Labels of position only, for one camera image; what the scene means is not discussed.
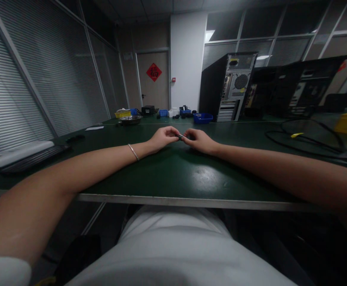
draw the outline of yellow cable tag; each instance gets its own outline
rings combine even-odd
[[[299,135],[302,135],[303,134],[303,132],[302,133],[294,133],[293,135],[291,135],[291,138],[296,138],[297,136],[299,136]]]

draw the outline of black chair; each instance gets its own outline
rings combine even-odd
[[[326,96],[323,106],[318,107],[319,112],[343,112],[347,107],[347,93],[331,93]]]

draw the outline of fan grille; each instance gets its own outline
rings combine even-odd
[[[234,82],[234,86],[237,89],[244,88],[247,84],[248,84],[248,76],[245,74],[239,75]]]

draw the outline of metal bowl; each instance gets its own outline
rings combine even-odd
[[[119,120],[122,123],[122,125],[126,126],[126,125],[139,124],[141,122],[142,118],[143,118],[143,116],[134,115],[134,116],[121,117]]]

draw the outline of ceiling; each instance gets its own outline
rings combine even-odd
[[[241,10],[299,0],[93,0],[117,25],[168,21],[171,14],[194,11]]]

